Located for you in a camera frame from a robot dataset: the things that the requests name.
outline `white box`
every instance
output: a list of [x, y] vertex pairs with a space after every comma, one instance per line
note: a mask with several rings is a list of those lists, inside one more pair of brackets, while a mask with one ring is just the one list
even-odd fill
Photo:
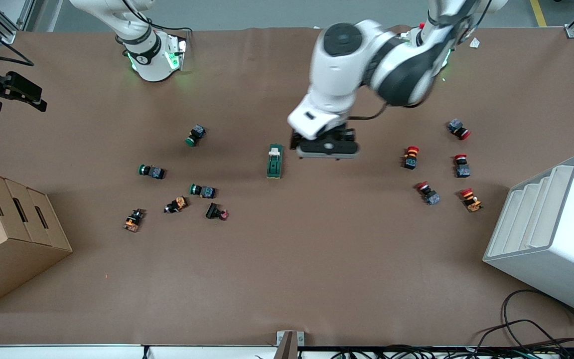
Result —
[[510, 189], [483, 261], [574, 308], [574, 157]]

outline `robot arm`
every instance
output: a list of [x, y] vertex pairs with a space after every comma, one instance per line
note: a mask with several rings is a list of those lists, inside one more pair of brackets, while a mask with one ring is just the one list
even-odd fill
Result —
[[155, 0], [70, 0], [109, 26], [128, 50], [132, 68], [147, 81], [166, 79], [182, 66], [185, 39], [153, 29], [140, 11]]
[[369, 86], [392, 106], [421, 104], [451, 48], [470, 34], [472, 15], [488, 1], [430, 0], [431, 23], [417, 32], [420, 44], [396, 38], [373, 20], [323, 30], [314, 46], [307, 95], [287, 118], [294, 129], [290, 148], [299, 157], [355, 157], [355, 131], [346, 122], [358, 88]]

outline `brown table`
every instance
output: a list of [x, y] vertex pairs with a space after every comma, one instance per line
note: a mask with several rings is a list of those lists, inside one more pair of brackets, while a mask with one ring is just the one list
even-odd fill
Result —
[[[504, 297], [526, 285], [481, 258], [508, 188], [574, 155], [574, 39], [480, 29], [480, 48], [452, 55], [424, 105], [353, 123], [358, 159], [286, 149], [283, 179], [268, 180], [268, 145], [288, 145], [317, 34], [199, 32], [195, 72], [161, 83], [130, 70], [112, 33], [19, 34], [37, 66], [0, 73], [42, 86], [48, 111], [4, 104], [0, 175], [49, 193], [74, 253], [0, 300], [0, 343], [260, 345], [297, 329], [309, 345], [464, 345], [498, 325]], [[380, 104], [361, 89], [354, 114]], [[453, 118], [466, 141], [446, 131]], [[189, 148], [196, 123], [208, 133]], [[400, 168], [410, 145], [414, 171]], [[469, 179], [453, 175], [461, 152]], [[142, 163], [167, 178], [138, 176]], [[413, 188], [425, 180], [437, 206]], [[218, 188], [226, 222], [205, 219], [210, 200], [197, 197], [162, 213], [192, 182]], [[467, 213], [467, 187], [483, 210]], [[134, 234], [122, 223], [137, 207], [148, 214]], [[510, 316], [574, 336], [542, 298], [520, 296]]]

